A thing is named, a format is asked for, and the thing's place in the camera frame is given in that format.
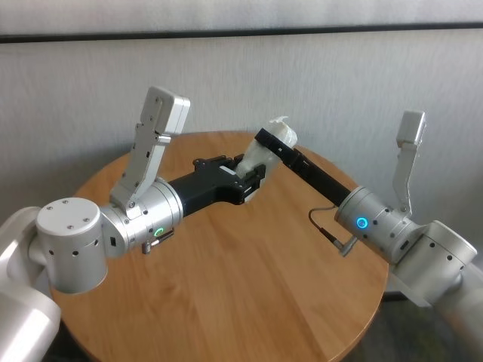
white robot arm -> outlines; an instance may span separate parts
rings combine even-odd
[[[364,242],[389,263],[390,280],[409,300],[434,306],[483,354],[483,272],[471,263],[476,249],[439,221],[418,225],[410,219],[408,182],[425,127],[423,112],[404,113],[396,138],[401,151],[393,180],[399,205],[394,208],[365,187],[346,189],[264,129],[255,140],[338,207],[335,220],[352,233],[346,243],[314,225],[342,256],[357,240]]]
[[[218,201],[245,203],[278,163],[262,150],[260,162],[239,175],[234,169],[243,155],[196,159],[194,172],[170,182],[157,177],[165,147],[181,133],[189,105],[169,90],[149,89],[129,164],[109,204],[99,208],[83,198],[63,198],[42,209],[22,209],[0,228],[0,362],[41,360],[57,334],[59,307],[33,288],[42,270],[60,292],[88,292],[106,277],[106,258],[139,246],[149,254],[184,217]],[[294,144],[294,132],[283,122],[268,128]]]

white wall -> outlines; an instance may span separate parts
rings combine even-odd
[[[482,71],[483,30],[2,44],[0,220],[126,152],[160,84],[191,99],[186,132],[289,115],[301,145],[389,201],[401,114],[422,109],[414,217],[478,243]]]
[[[2,0],[0,35],[471,23],[480,0]]]

dark floor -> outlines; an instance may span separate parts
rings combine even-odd
[[[62,325],[45,362],[85,362]],[[362,341],[343,362],[476,362],[430,308],[409,301],[384,302]]]

wooden table top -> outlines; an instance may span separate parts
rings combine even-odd
[[[243,153],[253,134],[195,133],[171,142],[160,175],[192,160]],[[356,184],[306,155],[348,188]],[[127,157],[105,166],[76,196],[106,204]],[[188,216],[145,256],[110,259],[106,280],[80,295],[53,291],[78,343],[102,361],[340,360],[362,337],[386,287],[388,266],[363,243],[344,259],[307,213],[330,202],[279,165],[249,203]],[[335,210],[315,215],[340,240]]]

cylindrical joint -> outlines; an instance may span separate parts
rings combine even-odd
[[[162,235],[183,218],[180,198],[161,178],[157,178],[136,203],[141,215],[134,219],[129,219],[114,204],[102,208],[103,240],[109,258],[122,256],[133,247]]]
[[[64,198],[43,207],[38,242],[52,286],[64,293],[94,289],[107,274],[100,210],[83,198]]]
[[[407,253],[421,228],[364,187],[358,187],[343,201],[335,220],[392,264]]]
[[[392,270],[392,282],[418,305],[433,304],[476,256],[476,249],[439,221],[425,227],[417,243]]]

